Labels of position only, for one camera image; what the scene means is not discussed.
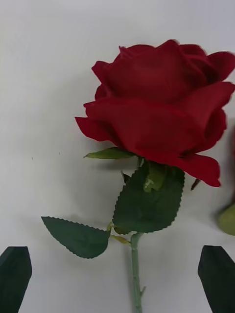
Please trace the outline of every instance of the rose stem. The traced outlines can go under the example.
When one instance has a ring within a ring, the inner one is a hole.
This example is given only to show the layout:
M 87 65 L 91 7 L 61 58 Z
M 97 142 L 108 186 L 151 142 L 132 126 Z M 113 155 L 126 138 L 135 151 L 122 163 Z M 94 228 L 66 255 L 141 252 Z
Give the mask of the rose stem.
M 142 296 L 143 291 L 141 291 L 141 288 L 140 288 L 139 257 L 138 257 L 138 242 L 142 235 L 143 235 L 142 233 L 136 233 L 131 236 L 131 260 L 132 260 L 133 294 L 134 294 L 134 301 L 135 301 L 135 313 L 142 313 L 141 296 Z

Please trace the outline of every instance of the rose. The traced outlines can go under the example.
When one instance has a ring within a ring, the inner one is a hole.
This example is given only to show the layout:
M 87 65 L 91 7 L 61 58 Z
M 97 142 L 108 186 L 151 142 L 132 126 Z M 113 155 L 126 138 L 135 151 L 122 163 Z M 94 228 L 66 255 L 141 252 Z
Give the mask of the rose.
M 84 135 L 111 141 L 148 160 L 177 166 L 219 186 L 219 165 L 197 152 L 211 148 L 226 129 L 222 107 L 235 85 L 222 82 L 235 68 L 229 52 L 206 55 L 198 45 L 169 40 L 120 47 L 108 64 L 93 71 L 101 81 L 87 118 L 76 121 Z

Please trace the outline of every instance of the red petal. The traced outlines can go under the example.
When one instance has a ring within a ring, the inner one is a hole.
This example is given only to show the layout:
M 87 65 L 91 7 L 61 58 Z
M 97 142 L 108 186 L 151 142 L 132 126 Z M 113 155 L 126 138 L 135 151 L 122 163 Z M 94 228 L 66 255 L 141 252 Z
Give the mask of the red petal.
M 215 159 L 209 156 L 191 154 L 186 157 L 178 157 L 172 153 L 146 153 L 146 151 L 139 151 L 139 155 L 157 163 L 179 167 L 186 173 L 199 180 L 203 180 L 212 187 L 220 186 L 219 164 Z
M 146 51 L 153 50 L 154 47 L 151 45 L 133 45 L 131 47 L 119 47 L 120 54 L 116 57 L 115 61 L 119 58 L 133 58 L 138 54 L 142 54 Z
M 204 74 L 169 40 L 132 59 L 103 67 L 106 85 L 116 96 L 173 101 L 207 84 Z
M 177 108 L 191 116 L 205 130 L 214 111 L 226 105 L 235 85 L 229 82 L 218 82 L 200 88 L 177 104 Z
M 216 68 L 219 79 L 226 79 L 235 69 L 235 55 L 230 52 L 217 52 L 208 56 L 208 60 Z
M 104 69 L 107 65 L 108 63 L 106 62 L 97 61 L 96 64 L 92 67 L 92 71 L 102 83 L 105 83 Z
M 98 100 L 100 98 L 104 98 L 104 97 L 107 97 L 108 96 L 108 92 L 107 92 L 107 89 L 105 88 L 104 85 L 100 85 L 97 90 L 96 90 L 96 93 L 94 95 L 94 98 L 95 100 Z
M 117 135 L 108 124 L 94 121 L 87 117 L 76 117 L 75 120 L 86 137 L 97 141 L 111 141 L 116 146 L 122 147 L 117 139 Z
M 206 57 L 205 51 L 199 45 L 180 45 L 185 54 Z
M 203 140 L 193 120 L 177 107 L 133 98 L 102 98 L 85 105 L 90 119 L 108 122 L 126 150 L 182 154 Z
M 193 152 L 205 151 L 212 148 L 222 137 L 227 128 L 227 118 L 223 110 L 217 110 L 209 119 L 205 130 L 205 142 L 193 149 Z

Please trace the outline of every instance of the rose petal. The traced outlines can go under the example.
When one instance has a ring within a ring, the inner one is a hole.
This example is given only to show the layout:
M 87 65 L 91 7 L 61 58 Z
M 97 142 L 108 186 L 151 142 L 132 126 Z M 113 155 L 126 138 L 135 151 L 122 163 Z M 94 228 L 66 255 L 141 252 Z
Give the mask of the rose petal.
M 108 122 L 123 146 L 183 154 L 203 140 L 203 133 L 177 107 L 133 98 L 102 98 L 85 105 L 90 119 Z
M 178 157 L 173 153 L 139 151 L 139 155 L 148 160 L 176 166 L 191 176 L 204 181 L 212 187 L 219 187 L 220 169 L 218 162 L 209 156 L 191 154 L 186 157 Z
M 224 131 L 227 128 L 227 118 L 223 110 L 217 110 L 214 112 L 207 124 L 205 130 L 205 142 L 200 144 L 193 152 L 197 153 L 212 148 L 217 141 L 222 137 Z
M 188 97 L 177 103 L 177 108 L 191 116 L 203 129 L 214 111 L 226 105 L 235 85 L 229 82 L 218 82 L 191 93 Z
M 92 67 L 92 71 L 94 74 L 98 77 L 101 83 L 106 82 L 105 76 L 104 76 L 104 69 L 108 65 L 108 63 L 103 61 L 97 61 L 96 64 Z
M 155 49 L 151 45 L 133 45 L 131 47 L 119 47 L 120 54 L 116 57 L 115 61 L 119 58 L 133 58 L 136 55 L 142 54 L 146 51 Z
M 100 98 L 104 98 L 104 97 L 107 97 L 108 96 L 108 92 L 107 92 L 107 89 L 104 85 L 100 85 L 97 90 L 96 90 L 96 93 L 94 95 L 94 98 L 95 100 L 98 100 Z
M 132 59 L 120 58 L 102 67 L 102 82 L 116 96 L 173 101 L 207 84 L 206 77 L 169 40 Z
M 81 132 L 86 137 L 97 141 L 111 141 L 116 146 L 122 148 L 122 144 L 120 143 L 117 135 L 108 124 L 94 121 L 87 117 L 76 117 L 75 120 Z
M 219 79 L 226 79 L 235 69 L 235 55 L 230 52 L 216 52 L 208 56 L 208 60 L 216 68 Z
M 180 45 L 180 48 L 185 54 L 207 57 L 205 51 L 199 45 Z

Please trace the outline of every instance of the red flower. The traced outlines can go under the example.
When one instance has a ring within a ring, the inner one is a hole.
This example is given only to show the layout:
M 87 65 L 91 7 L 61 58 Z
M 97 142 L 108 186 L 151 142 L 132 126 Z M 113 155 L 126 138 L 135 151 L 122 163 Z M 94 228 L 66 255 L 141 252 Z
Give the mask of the red flower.
M 229 52 L 206 55 L 198 45 L 169 40 L 120 47 L 114 62 L 98 61 L 101 81 L 87 118 L 76 121 L 84 135 L 111 141 L 157 163 L 177 166 L 218 187 L 219 165 L 197 152 L 211 148 L 226 129 L 222 107 L 235 85 L 222 82 L 235 68 Z

